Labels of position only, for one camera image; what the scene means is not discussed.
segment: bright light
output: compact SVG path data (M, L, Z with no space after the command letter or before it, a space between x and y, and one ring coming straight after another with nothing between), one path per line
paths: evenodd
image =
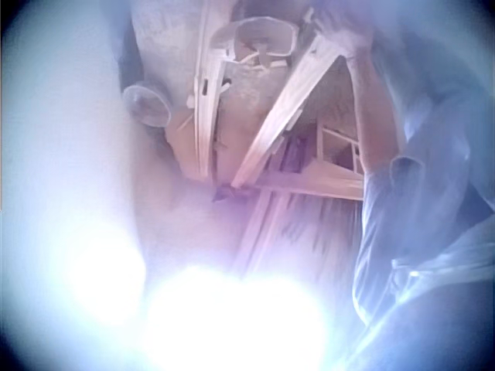
M92 229L74 239L67 264L68 284L78 310L104 326L120 326L136 315L145 263L121 230Z
M312 371L325 345L323 314L301 287L197 268L155 293L143 341L153 366L167 371Z

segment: concrete wall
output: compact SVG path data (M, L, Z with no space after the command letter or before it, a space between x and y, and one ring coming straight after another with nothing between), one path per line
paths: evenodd
M74 3L34 2L2 40L2 331L36 369L122 369L145 272L226 267L245 208L130 122L98 8Z

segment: circular object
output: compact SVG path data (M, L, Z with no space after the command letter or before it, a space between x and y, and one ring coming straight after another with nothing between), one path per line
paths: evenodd
M126 87L122 100L132 118L142 124L164 128L170 122L171 105L157 84L141 81Z

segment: man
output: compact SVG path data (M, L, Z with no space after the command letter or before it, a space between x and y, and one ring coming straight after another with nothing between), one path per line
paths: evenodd
M346 367L491 367L493 101L441 47L404 32L399 50L350 14L334 2L323 16L347 59L365 172L353 299L367 334Z

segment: hand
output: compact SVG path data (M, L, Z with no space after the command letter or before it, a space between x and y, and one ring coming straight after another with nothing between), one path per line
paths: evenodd
M368 2L330 0L321 11L319 22L324 34L347 59L371 49L374 32L371 13L365 10Z

